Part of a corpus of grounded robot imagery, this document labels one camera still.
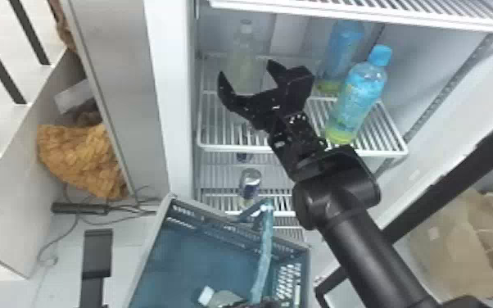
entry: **plastic basket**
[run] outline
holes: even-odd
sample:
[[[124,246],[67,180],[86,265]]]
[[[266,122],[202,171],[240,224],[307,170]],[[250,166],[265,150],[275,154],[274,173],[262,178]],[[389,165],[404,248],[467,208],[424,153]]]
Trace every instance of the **plastic basket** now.
[[[201,307],[209,286],[248,299],[260,258],[260,232],[194,201],[167,197],[149,235],[150,249],[127,298],[131,308]],[[265,297],[281,307],[308,307],[309,248],[275,234]]]

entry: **white wire rack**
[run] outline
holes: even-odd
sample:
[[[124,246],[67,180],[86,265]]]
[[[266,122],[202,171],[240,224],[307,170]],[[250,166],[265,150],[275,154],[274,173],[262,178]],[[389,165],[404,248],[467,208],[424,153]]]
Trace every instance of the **white wire rack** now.
[[[289,189],[292,181],[273,154],[253,155],[242,163],[236,153],[205,152],[200,165],[197,186],[200,188],[237,188],[246,168],[255,168],[262,174],[261,188]]]
[[[199,200],[228,215],[239,215],[242,212],[237,188],[200,188]],[[276,217],[296,217],[292,209],[292,190],[290,188],[261,189],[259,197],[272,198]]]
[[[260,68],[265,67],[267,57],[259,58]],[[279,58],[287,67],[304,65],[308,69],[317,66],[316,61]],[[272,153],[266,133],[250,129],[247,125],[236,125],[233,115],[220,102],[216,93],[216,76],[223,69],[224,59],[208,56],[203,63],[201,92],[197,117],[197,145],[208,152],[251,152]],[[261,88],[274,87],[273,79],[265,73]],[[329,110],[337,99],[325,97],[316,90],[306,102],[305,112],[321,136]],[[405,141],[382,102],[371,110],[356,140],[351,144],[360,156],[400,157],[409,153]]]
[[[239,206],[237,189],[231,188],[201,188],[198,190],[198,199],[228,215],[239,215],[242,208]],[[304,241],[303,228],[296,219],[292,209],[291,189],[262,189],[260,197],[270,197],[276,207],[274,212],[274,229],[282,235]]]
[[[493,32],[493,0],[209,0],[212,7]]]

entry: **black cable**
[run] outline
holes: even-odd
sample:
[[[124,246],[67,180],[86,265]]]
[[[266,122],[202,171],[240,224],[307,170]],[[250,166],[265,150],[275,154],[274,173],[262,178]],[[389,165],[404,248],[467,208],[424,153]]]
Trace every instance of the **black cable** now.
[[[134,192],[134,195],[137,195],[137,192],[141,189],[144,189],[144,188],[147,188],[149,187],[149,185],[146,185],[146,186],[143,186],[141,188],[139,188],[136,192]],[[69,197],[69,192],[68,192],[68,188],[69,188],[69,184],[65,183],[65,186],[63,188],[63,197],[67,200],[67,202],[71,203],[71,204],[76,204],[75,202],[72,202],[70,197]],[[89,194],[86,198],[84,198],[80,203],[84,203],[84,202],[89,202],[93,199],[94,195],[92,194]],[[89,224],[89,225],[93,225],[93,226],[100,226],[100,225],[109,225],[109,224],[115,224],[115,223],[119,223],[121,221],[125,221],[125,220],[132,220],[132,219],[135,219],[135,218],[139,218],[139,217],[142,217],[142,216],[145,216],[145,215],[149,215],[149,214],[156,214],[156,211],[147,211],[147,210],[143,210],[143,209],[140,209],[139,207],[141,206],[141,204],[145,203],[145,202],[149,202],[149,201],[160,201],[161,199],[160,198],[157,198],[157,197],[151,197],[151,198],[148,198],[148,199],[144,199],[144,200],[141,200],[141,201],[138,201],[136,205],[122,205],[122,206],[110,206],[110,201],[107,199],[106,200],[106,205],[109,206],[110,208],[110,211],[126,211],[126,212],[129,212],[129,213],[134,213],[136,215],[134,216],[128,216],[128,217],[124,217],[124,218],[120,218],[120,219],[117,219],[117,220],[111,220],[111,221],[105,221],[105,222],[92,222],[92,221],[89,221],[87,219],[85,219],[84,217],[81,216],[80,214],[80,208],[78,207],[77,208],[77,211],[76,211],[76,214],[75,214],[75,220],[73,221],[73,224],[70,226],[70,228],[65,231],[62,235],[58,236],[57,238],[51,240],[50,242],[48,242],[47,244],[45,244],[44,246],[40,247],[40,250],[38,251],[38,255],[36,256],[36,260],[38,263],[40,263],[41,265],[46,265],[46,262],[49,260],[43,260],[42,259],[42,254],[53,244],[61,241],[63,238],[66,238],[67,236],[69,236],[69,234],[71,234],[73,232],[73,230],[76,229],[76,227],[78,226],[79,224],[79,220],[82,220],[85,224]],[[58,258],[57,256],[55,256],[55,258],[53,259],[54,260],[54,265],[57,263],[58,261]]]

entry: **refrigerator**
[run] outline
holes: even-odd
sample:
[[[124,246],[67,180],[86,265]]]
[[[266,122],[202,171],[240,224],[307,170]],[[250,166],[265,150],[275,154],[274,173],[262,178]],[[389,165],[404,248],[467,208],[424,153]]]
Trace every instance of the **refrigerator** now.
[[[493,0],[68,0],[63,7],[129,191],[172,192],[237,215],[240,174],[258,169],[278,231],[311,245],[313,306],[362,304],[318,234],[298,224],[292,181],[266,135],[234,125],[218,99],[216,76],[240,20],[252,23],[261,67],[273,59],[315,73],[337,19],[363,22],[355,61],[375,44],[393,50],[381,101],[351,144],[377,176],[382,200],[369,213],[391,242],[493,169]],[[260,88],[272,87],[260,73]],[[310,95],[305,112],[317,134],[336,100],[316,89]],[[402,256],[416,263],[405,245]]]

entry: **black robotic arm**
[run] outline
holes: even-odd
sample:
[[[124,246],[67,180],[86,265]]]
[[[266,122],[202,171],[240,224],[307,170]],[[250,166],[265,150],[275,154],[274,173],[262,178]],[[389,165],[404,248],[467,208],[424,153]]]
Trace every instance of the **black robotic arm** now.
[[[268,141],[295,183],[292,204],[308,230],[317,229],[368,308],[430,308],[440,305],[383,237],[367,209],[380,202],[375,178],[350,146],[329,147],[303,112],[314,76],[304,66],[287,69],[268,61],[277,88],[237,95],[224,73],[218,95],[232,112],[268,133]],[[486,307],[462,297],[447,307]]]

